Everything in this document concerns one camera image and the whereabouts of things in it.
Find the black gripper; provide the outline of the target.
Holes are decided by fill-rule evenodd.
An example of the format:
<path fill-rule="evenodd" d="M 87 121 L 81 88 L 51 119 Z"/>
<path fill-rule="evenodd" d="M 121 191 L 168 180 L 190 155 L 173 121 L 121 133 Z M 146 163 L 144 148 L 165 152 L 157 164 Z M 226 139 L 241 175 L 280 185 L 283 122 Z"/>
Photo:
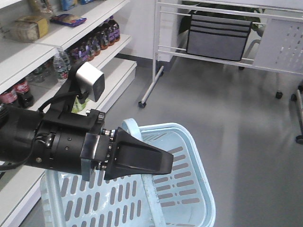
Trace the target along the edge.
<path fill-rule="evenodd" d="M 173 155 L 131 136 L 121 127 L 103 128 L 105 113 L 91 109 L 87 115 L 49 110 L 39 133 L 45 144 L 35 145 L 35 166 L 81 175 L 89 181 L 96 169 L 105 169 L 104 180 L 127 175 L 171 173 Z"/>

